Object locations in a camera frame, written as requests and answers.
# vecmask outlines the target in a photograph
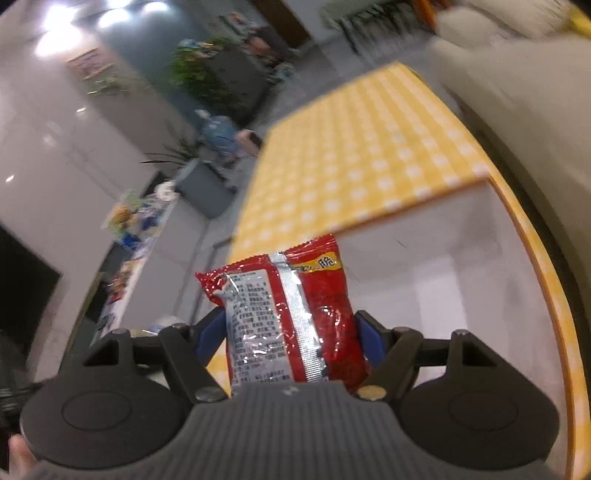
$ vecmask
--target doorway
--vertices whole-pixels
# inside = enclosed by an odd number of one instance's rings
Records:
[[[251,3],[291,48],[298,48],[311,39],[308,31],[281,0],[251,0]]]

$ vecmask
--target green plant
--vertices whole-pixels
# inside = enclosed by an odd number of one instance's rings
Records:
[[[171,160],[146,160],[140,163],[173,163],[179,166],[185,166],[190,160],[199,157],[199,151],[204,145],[201,138],[197,137],[191,140],[184,133],[178,134],[170,122],[166,122],[166,130],[176,140],[175,146],[163,145],[166,153],[146,153],[154,157],[167,157]]]
[[[236,45],[230,38],[219,35],[212,37],[208,43],[221,50]],[[230,115],[240,111],[242,103],[207,69],[206,60],[202,48],[177,47],[171,62],[172,84],[184,87],[212,109],[222,108]]]

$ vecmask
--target framed poster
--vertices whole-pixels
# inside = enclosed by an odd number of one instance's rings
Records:
[[[86,51],[82,55],[68,60],[67,63],[70,69],[84,80],[95,77],[113,65],[98,48]]]

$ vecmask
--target snack bag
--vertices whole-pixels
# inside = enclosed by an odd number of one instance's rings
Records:
[[[196,277],[226,309],[233,394],[244,382],[342,380],[355,390],[367,376],[332,235]]]

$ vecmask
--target metal screw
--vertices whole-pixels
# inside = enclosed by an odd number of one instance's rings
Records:
[[[226,392],[220,387],[203,387],[195,392],[195,398],[206,403],[213,403],[226,398]]]
[[[386,389],[379,385],[364,385],[357,390],[358,397],[368,401],[382,400],[387,394]]]

